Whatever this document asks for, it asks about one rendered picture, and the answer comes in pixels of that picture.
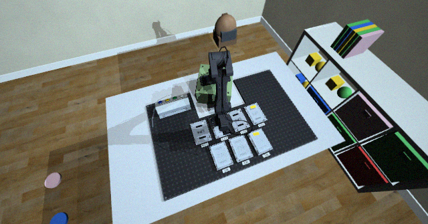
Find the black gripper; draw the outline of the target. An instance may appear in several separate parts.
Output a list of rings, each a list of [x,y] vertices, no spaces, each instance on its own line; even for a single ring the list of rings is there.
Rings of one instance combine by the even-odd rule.
[[[227,114],[227,116],[228,116],[228,119],[229,119],[229,120],[232,120],[232,118],[231,118],[231,116],[230,116],[229,114]],[[217,126],[217,123],[216,123],[216,117],[217,117],[217,116],[213,116],[213,117],[211,117],[210,119],[208,119],[211,129],[215,129],[214,127],[216,127],[216,126]],[[229,123],[229,124],[232,124],[233,122],[232,122],[232,121],[228,121],[228,123]]]

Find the white lid park plate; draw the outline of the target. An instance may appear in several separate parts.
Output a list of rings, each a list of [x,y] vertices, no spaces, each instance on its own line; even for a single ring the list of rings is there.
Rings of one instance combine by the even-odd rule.
[[[237,109],[237,110],[234,110],[232,112],[228,112],[228,114],[231,116],[232,120],[247,121],[245,119],[245,116],[243,115],[243,112],[241,111],[241,109]],[[244,122],[244,121],[234,121],[232,123],[232,126],[233,126],[235,132],[238,132],[240,130],[243,130],[243,129],[250,127],[249,124],[247,122]]]

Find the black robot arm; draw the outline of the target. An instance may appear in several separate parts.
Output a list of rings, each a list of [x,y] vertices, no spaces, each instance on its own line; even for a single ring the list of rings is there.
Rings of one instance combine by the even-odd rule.
[[[227,65],[223,75],[223,68],[225,67],[226,61]],[[214,110],[217,116],[216,123],[219,127],[219,131],[222,131],[223,135],[228,135],[231,132],[231,129],[226,117],[228,118],[227,113],[231,110],[231,103],[228,102],[227,99],[227,82],[230,82],[230,76],[233,76],[233,66],[231,62],[230,51],[228,51],[228,60],[227,51],[209,52],[209,67],[209,75],[200,76],[200,82],[202,86],[216,84],[214,104]]]

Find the white control panel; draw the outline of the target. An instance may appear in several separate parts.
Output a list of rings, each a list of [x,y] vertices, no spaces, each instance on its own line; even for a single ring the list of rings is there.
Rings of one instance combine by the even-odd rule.
[[[152,127],[155,110],[157,111],[161,119],[190,109],[191,106],[187,94],[181,94],[180,96],[175,96],[166,100],[155,102],[155,107],[152,115]]]

